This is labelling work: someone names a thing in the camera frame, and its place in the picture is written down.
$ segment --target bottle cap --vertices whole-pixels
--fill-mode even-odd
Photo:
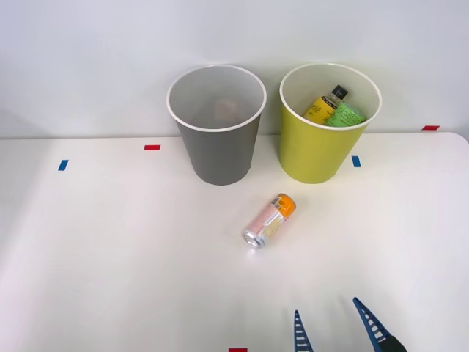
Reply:
[[[337,98],[339,98],[340,100],[344,99],[345,98],[345,95],[347,95],[349,93],[348,90],[346,90],[345,88],[342,88],[340,86],[337,86],[336,88],[334,88],[334,90],[332,91],[332,94],[334,94]]]

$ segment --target blue tape marker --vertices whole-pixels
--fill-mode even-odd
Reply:
[[[65,171],[68,165],[68,160],[62,160],[59,165],[59,171]]]
[[[354,167],[361,167],[360,158],[356,155],[352,157],[352,162]]]

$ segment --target yellow label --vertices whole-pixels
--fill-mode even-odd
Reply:
[[[324,97],[318,98],[306,111],[304,118],[314,123],[324,125],[333,115],[336,108],[329,104]]]

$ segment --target can label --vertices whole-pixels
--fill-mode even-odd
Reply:
[[[277,208],[277,210],[283,215],[286,219],[296,209],[296,204],[293,202],[293,199],[288,197],[286,194],[280,193],[272,202],[271,205]]]
[[[333,115],[337,106],[332,105],[325,97],[318,98],[304,114],[304,118],[324,125]]]
[[[293,199],[280,193],[270,204],[249,224],[247,230],[262,238],[269,238],[278,231],[280,226],[296,209]]]
[[[360,125],[366,118],[353,111],[346,103],[341,103],[336,113],[326,123],[330,127],[350,127]]]

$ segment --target trash bin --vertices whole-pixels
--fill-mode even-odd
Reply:
[[[261,80],[231,65],[196,68],[171,85],[166,104],[203,181],[229,185],[248,173],[266,100]]]
[[[349,91],[346,101],[368,119],[343,128],[304,119],[309,106],[337,84]],[[370,78],[334,63],[313,63],[291,70],[280,84],[280,97],[280,163],[290,177],[303,183],[321,183],[333,177],[382,104],[380,90]]]

